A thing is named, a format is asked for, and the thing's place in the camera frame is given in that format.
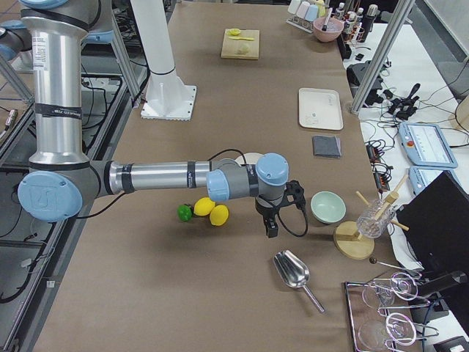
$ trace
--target white tray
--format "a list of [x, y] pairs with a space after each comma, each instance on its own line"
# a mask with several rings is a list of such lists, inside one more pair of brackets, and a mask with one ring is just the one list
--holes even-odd
[[333, 131], [344, 127], [339, 94], [335, 90], [300, 88], [298, 100], [301, 126]]

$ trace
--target brown table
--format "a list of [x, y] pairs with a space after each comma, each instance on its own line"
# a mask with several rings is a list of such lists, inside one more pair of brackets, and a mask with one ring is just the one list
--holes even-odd
[[[169, 28], [178, 74], [198, 87], [192, 120], [143, 120], [134, 111], [115, 159], [207, 160], [228, 147], [276, 152], [308, 201], [334, 191], [346, 219], [356, 219], [363, 205], [355, 190], [372, 199], [375, 187], [358, 120], [347, 112], [352, 96], [338, 49], [289, 26], [287, 16], [283, 6], [178, 4]], [[220, 58], [230, 27], [260, 30], [259, 61]], [[301, 87], [339, 92], [341, 159], [312, 155], [311, 136], [324, 131], [299, 126]], [[205, 195], [203, 188], [139, 191], [89, 220], [35, 351], [351, 351], [342, 282], [366, 281], [383, 268], [342, 256], [334, 226], [311, 214], [305, 238], [280, 230], [267, 239], [253, 199], [228, 202], [222, 227], [177, 219], [178, 205]], [[99, 199], [92, 212], [109, 202]], [[299, 211], [282, 214], [303, 229]], [[283, 249], [309, 266], [324, 315], [276, 273], [272, 257]], [[388, 237], [375, 254], [393, 258]]]

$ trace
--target pink bowl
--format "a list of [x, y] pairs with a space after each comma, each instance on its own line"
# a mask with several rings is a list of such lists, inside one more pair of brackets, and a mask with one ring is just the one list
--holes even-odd
[[323, 43], [329, 43], [335, 40], [344, 30], [344, 22], [339, 21], [337, 18], [330, 18], [328, 23], [328, 30], [324, 32], [321, 30], [324, 24], [325, 17], [316, 18], [313, 22], [313, 34]]

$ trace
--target blue joint cap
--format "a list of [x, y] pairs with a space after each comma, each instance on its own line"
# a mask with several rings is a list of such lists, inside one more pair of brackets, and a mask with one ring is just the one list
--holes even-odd
[[5, 60], [10, 61], [13, 60], [16, 56], [16, 51], [11, 49], [11, 47], [0, 44], [0, 56], [3, 57]]
[[288, 181], [287, 160], [275, 153], [267, 153], [256, 164], [257, 176], [269, 186], [283, 186]]
[[68, 219], [83, 205], [78, 188], [65, 176], [50, 171], [25, 176], [18, 187], [18, 198], [28, 213], [46, 222]]
[[224, 202], [229, 199], [229, 185], [225, 174], [221, 170], [207, 173], [208, 197], [214, 202]]
[[90, 32], [83, 41], [86, 44], [109, 44], [114, 38], [114, 31]]
[[0, 23], [0, 27], [5, 29], [25, 29], [26, 26], [24, 25], [23, 21], [20, 20], [9, 20]]
[[20, 3], [32, 9], [50, 10], [62, 6], [68, 0], [20, 0]]

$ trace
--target computer monitor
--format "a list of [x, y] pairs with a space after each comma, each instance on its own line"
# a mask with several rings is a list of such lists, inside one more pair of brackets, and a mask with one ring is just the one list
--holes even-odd
[[[397, 212], [425, 278], [452, 271], [469, 275], [469, 196], [449, 172], [443, 172], [409, 205]], [[469, 284], [440, 291], [461, 327], [469, 334]]]

